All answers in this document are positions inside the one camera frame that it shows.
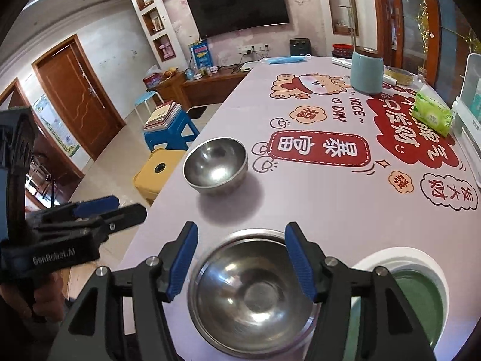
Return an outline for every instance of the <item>stainless steel bowl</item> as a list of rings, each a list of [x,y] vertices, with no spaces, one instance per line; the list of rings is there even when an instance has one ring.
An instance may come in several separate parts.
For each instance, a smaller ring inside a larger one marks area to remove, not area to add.
[[[230,235],[200,261],[188,308],[206,341],[249,359],[301,346],[317,312],[297,282],[284,234],[262,229]]]
[[[203,194],[230,193],[247,174],[245,147],[234,138],[213,138],[198,145],[184,161],[184,178]]]

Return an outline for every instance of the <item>metal bolt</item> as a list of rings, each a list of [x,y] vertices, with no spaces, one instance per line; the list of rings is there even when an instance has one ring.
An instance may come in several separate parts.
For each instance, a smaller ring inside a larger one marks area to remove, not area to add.
[[[148,257],[146,260],[145,260],[145,263],[147,263],[147,266],[157,266],[159,264],[160,260],[158,259],[158,257]]]
[[[109,272],[109,269],[105,266],[97,267],[97,270],[95,270],[95,274],[97,274],[99,277],[103,277],[108,272]]]
[[[335,257],[327,257],[324,259],[324,263],[329,267],[334,267],[339,263],[339,261]]]
[[[382,267],[382,266],[376,267],[375,271],[376,271],[376,274],[378,276],[381,276],[381,277],[385,277],[389,273],[389,271],[385,267]]]

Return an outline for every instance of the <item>cartoon character print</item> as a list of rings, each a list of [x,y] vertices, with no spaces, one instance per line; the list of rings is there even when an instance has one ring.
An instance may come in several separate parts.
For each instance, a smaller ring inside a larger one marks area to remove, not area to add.
[[[309,99],[311,95],[334,95],[347,92],[352,86],[344,83],[342,77],[331,77],[327,74],[311,73],[295,76],[294,74],[281,74],[273,83],[274,99]]]

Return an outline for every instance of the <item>paper stack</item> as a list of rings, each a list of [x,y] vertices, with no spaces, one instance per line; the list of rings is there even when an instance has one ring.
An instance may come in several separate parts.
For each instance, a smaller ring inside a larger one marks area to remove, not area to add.
[[[144,126],[144,131],[152,132],[167,129],[182,106],[173,100],[157,107]]]

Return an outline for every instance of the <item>tile floor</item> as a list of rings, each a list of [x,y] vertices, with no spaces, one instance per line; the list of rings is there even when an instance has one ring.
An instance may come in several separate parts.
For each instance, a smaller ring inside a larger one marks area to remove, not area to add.
[[[213,104],[207,107],[200,118],[194,120],[199,131],[207,124],[220,107]],[[147,110],[140,107],[141,117],[147,120]],[[90,161],[83,169],[85,177],[72,195],[72,201],[85,201],[106,195],[115,195],[120,205],[140,202],[149,208],[147,202],[132,184],[133,177],[149,158],[150,151],[143,137],[143,124],[132,112],[125,119],[127,125],[105,148],[97,161]],[[138,227],[115,233],[100,247],[100,259],[86,265],[73,267],[70,274],[68,296],[76,298],[97,266],[107,265],[115,269],[131,243]]]

